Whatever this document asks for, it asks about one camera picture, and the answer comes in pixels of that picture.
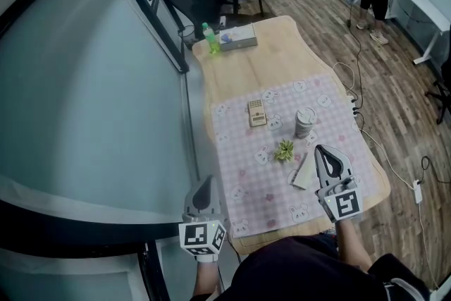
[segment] beige calculator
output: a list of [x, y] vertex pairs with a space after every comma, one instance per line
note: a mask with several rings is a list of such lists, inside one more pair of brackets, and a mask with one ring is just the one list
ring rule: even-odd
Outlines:
[[247, 106], [249, 107], [251, 127], [266, 124], [266, 114], [265, 109], [263, 108], [263, 101], [261, 99], [250, 101]]

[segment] wooden floor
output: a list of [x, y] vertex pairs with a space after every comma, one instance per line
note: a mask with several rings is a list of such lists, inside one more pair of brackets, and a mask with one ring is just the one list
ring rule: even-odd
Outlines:
[[[289, 15], [311, 49], [329, 66], [343, 62], [356, 74], [355, 92], [360, 96], [356, 54], [359, 45], [346, 26], [350, 9], [344, 0], [265, 0], [265, 11], [275, 16]], [[257, 0], [242, 6], [242, 13], [258, 12]], [[426, 64], [414, 66], [419, 56], [415, 47], [395, 24], [387, 22], [383, 32], [390, 43], [381, 46], [368, 31], [355, 27], [358, 7], [352, 9], [351, 30], [362, 43], [359, 64], [364, 93], [364, 129], [385, 147], [393, 168], [410, 183], [421, 178], [421, 158], [433, 162], [424, 174], [421, 219], [433, 275], [438, 283], [451, 272], [451, 117], [437, 126], [434, 101], [425, 98], [435, 77]], [[350, 87], [349, 69], [335, 68]], [[365, 212], [355, 224], [364, 246], [376, 260], [391, 252], [433, 288], [423, 246], [419, 208], [414, 193], [390, 170], [382, 151], [364, 135], [368, 146], [385, 169], [392, 192], [386, 201]]]

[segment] succulent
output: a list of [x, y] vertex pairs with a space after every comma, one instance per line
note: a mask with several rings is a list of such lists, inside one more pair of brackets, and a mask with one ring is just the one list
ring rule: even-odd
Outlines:
[[279, 143], [279, 148], [274, 152], [274, 159], [279, 161], [291, 161], [293, 159], [293, 142], [289, 140], [282, 140]]

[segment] desk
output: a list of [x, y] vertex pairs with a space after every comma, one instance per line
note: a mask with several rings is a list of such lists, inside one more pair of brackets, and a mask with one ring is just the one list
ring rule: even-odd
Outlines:
[[[332, 69], [327, 66], [305, 43], [297, 31], [294, 20], [281, 16], [254, 24], [259, 45], [246, 49], [227, 51], [219, 55], [209, 54], [206, 40], [196, 43], [192, 52], [200, 62], [205, 79], [204, 119], [209, 139], [214, 142], [210, 104], [222, 103], [250, 92], [282, 85], [317, 74], [329, 74], [343, 97], [346, 90]], [[390, 194], [390, 184], [385, 171], [368, 150], [375, 176], [379, 182], [379, 194], [366, 197], [364, 208], [369, 209]], [[300, 225], [232, 239], [240, 254], [249, 254], [264, 245], [291, 235], [313, 235], [330, 228], [326, 214]]]
[[418, 6], [428, 17], [432, 23], [437, 25], [437, 30], [432, 37], [431, 42], [426, 48], [423, 56], [414, 60], [414, 64], [420, 64], [431, 58], [430, 52], [437, 41], [439, 35], [450, 30], [450, 21], [429, 1], [429, 0], [410, 0]]

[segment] green bottle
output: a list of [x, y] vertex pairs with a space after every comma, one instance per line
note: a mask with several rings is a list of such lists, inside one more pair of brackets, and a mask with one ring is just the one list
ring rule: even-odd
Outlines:
[[216, 54], [219, 53], [219, 43], [216, 40], [214, 35], [214, 31], [209, 27], [207, 23], [202, 23], [202, 28], [204, 32], [205, 39], [210, 44], [210, 53]]

